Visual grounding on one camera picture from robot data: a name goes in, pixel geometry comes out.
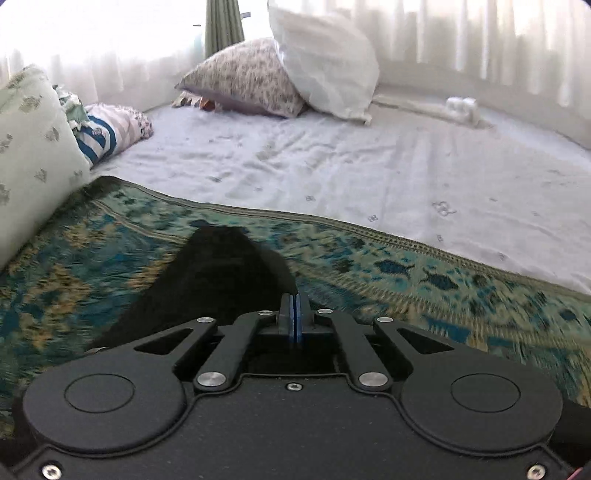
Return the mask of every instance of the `white pillow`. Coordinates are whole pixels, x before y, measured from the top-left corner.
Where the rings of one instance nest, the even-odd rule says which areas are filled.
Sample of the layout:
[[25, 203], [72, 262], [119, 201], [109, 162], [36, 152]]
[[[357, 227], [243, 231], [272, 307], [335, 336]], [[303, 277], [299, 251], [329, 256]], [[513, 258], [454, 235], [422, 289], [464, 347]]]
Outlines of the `white pillow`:
[[315, 17], [269, 5], [278, 54], [300, 95], [315, 109], [369, 123], [378, 83], [372, 44], [351, 20]]
[[12, 76], [0, 88], [0, 269], [89, 172], [47, 76]]

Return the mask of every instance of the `white sheer curtain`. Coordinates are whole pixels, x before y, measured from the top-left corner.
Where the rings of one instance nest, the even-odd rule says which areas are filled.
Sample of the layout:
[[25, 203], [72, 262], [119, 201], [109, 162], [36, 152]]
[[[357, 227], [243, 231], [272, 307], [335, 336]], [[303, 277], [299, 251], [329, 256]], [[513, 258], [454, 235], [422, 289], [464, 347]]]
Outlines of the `white sheer curtain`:
[[203, 58], [203, 0], [7, 0], [0, 7], [0, 84], [36, 63], [84, 103], [148, 109]]
[[474, 96], [591, 147], [591, 8], [583, 0], [271, 1], [349, 16], [375, 46], [382, 83]]

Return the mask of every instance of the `pillow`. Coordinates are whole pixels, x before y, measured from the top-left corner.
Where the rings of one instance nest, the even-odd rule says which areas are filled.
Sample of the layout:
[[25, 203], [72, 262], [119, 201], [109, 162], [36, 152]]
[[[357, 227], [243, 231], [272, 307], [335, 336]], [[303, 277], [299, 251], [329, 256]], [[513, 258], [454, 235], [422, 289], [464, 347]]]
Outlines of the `pillow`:
[[186, 74], [176, 88], [253, 115], [293, 118], [304, 107], [272, 38], [244, 41], [217, 52]]
[[86, 113], [89, 121], [80, 127], [77, 140], [91, 168], [154, 133], [150, 119], [128, 106], [96, 103]]
[[47, 76], [26, 68], [0, 88], [0, 269], [89, 179]]
[[300, 95], [313, 108], [369, 123], [378, 83], [374, 48], [351, 20], [315, 17], [269, 5], [279, 57]]

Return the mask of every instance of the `floral pillow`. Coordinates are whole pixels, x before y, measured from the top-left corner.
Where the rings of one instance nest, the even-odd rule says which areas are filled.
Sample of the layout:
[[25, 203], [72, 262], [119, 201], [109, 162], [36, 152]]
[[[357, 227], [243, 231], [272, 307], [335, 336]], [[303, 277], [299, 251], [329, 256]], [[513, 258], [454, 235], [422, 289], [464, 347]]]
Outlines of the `floral pillow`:
[[89, 179], [47, 76], [31, 66], [0, 87], [0, 269]]
[[217, 52], [186, 74], [176, 88], [247, 114], [293, 118], [305, 105], [272, 38], [244, 41]]

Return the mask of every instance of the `bed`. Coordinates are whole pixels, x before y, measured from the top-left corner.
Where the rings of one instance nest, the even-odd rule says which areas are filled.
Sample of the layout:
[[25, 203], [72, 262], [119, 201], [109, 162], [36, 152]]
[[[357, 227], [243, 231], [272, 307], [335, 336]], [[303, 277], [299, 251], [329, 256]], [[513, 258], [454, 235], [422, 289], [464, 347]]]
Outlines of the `bed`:
[[371, 106], [366, 127], [163, 106], [154, 136], [99, 164], [195, 202], [305, 213], [591, 293], [591, 155], [491, 110], [473, 129]]

